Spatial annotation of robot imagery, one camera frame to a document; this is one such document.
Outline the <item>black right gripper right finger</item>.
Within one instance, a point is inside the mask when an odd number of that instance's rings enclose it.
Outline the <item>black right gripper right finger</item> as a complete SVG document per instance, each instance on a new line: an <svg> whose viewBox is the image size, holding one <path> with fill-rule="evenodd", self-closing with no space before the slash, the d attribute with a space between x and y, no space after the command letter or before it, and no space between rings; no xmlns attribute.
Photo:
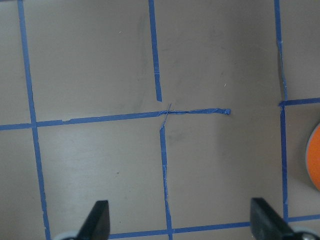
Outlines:
<svg viewBox="0 0 320 240"><path fill-rule="evenodd" d="M309 230L292 229L262 197L250 200L250 231L256 240L318 240Z"/></svg>

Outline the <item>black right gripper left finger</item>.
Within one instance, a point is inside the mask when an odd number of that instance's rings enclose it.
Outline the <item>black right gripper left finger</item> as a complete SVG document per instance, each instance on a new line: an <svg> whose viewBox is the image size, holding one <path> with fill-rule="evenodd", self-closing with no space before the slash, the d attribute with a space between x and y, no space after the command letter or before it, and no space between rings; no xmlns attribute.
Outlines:
<svg viewBox="0 0 320 240"><path fill-rule="evenodd" d="M66 231L54 240L108 240L111 232L108 200L98 200L93 205L79 231Z"/></svg>

